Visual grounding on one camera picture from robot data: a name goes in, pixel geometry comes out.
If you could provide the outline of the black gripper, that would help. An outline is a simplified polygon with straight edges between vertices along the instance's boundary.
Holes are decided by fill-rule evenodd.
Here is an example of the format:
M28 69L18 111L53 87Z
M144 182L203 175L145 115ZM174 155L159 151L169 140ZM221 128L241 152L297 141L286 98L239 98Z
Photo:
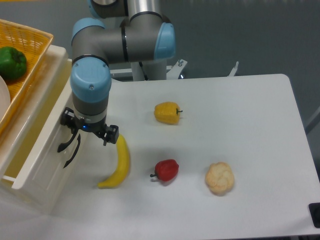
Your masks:
M73 136L76 136L79 130L95 134L103 139L103 146L108 143L116 144L119 138L119 127L107 125L106 115L97 122L89 122L87 118L80 117L71 108L65 107L60 116L60 124L67 126Z

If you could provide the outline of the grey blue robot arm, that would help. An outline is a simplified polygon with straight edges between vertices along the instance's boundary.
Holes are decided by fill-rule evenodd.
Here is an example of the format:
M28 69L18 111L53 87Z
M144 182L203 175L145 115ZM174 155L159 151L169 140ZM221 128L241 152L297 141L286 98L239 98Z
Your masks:
M166 79L167 60L176 53L175 30L158 0L90 0L88 6L92 17L78 20L72 30L73 108L62 112L60 123L72 139L84 131L115 144L119 128L106 124L109 66L131 63L134 78Z

